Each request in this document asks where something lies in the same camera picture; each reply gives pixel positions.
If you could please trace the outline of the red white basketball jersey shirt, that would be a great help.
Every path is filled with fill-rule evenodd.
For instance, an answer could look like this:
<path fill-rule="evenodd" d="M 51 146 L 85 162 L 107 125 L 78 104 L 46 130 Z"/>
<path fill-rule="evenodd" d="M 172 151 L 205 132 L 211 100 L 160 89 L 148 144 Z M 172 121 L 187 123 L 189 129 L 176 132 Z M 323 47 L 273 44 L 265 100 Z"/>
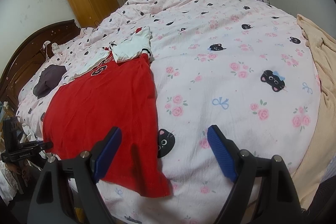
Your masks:
<path fill-rule="evenodd" d="M 155 84 L 149 27 L 140 27 L 98 67 L 58 89 L 43 118 L 43 139 L 67 160 L 89 151 L 117 127 L 121 144 L 104 180 L 144 197 L 170 194 L 158 167 Z"/>

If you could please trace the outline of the dark grey folded garment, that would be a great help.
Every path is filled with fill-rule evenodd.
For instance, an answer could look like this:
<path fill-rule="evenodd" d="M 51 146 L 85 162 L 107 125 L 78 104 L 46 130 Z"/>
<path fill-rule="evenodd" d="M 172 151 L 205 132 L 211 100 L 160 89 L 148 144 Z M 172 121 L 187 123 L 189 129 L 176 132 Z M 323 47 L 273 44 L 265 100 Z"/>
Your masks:
<path fill-rule="evenodd" d="M 33 88 L 33 94 L 37 99 L 45 97 L 57 87 L 66 71 L 65 66 L 53 64 L 44 69 L 39 77 L 38 83 Z"/>

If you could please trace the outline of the dark wooden headboard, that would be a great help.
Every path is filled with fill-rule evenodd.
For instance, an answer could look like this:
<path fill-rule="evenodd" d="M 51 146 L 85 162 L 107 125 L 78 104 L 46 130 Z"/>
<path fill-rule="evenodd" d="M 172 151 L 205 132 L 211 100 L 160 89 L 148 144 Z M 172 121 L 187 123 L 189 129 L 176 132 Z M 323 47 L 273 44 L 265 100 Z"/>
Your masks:
<path fill-rule="evenodd" d="M 51 45 L 43 49 L 46 41 L 65 44 L 80 34 L 75 21 L 66 20 L 50 24 L 30 35 L 14 52 L 1 76 L 1 102 L 7 101 L 14 110 L 19 104 L 19 92 L 37 70 L 52 57 Z"/>

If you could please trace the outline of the pink cat print duvet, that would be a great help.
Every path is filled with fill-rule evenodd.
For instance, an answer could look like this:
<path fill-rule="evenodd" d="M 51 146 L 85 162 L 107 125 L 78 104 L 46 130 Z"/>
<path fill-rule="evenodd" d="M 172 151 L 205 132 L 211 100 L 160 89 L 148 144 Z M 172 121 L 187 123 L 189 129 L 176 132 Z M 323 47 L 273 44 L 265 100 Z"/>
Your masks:
<path fill-rule="evenodd" d="M 128 0 L 96 28 L 61 45 L 49 63 L 66 73 L 48 95 L 19 94 L 18 120 L 43 139 L 43 118 L 58 89 L 98 67 L 112 45 L 149 27 L 155 84 L 158 167 L 170 194 L 144 197 L 104 179 L 110 213 L 126 223 L 213 223 L 232 182 L 207 140 L 215 124 L 254 156 L 301 163 L 317 123 L 317 69 L 295 17 L 256 0 Z"/>

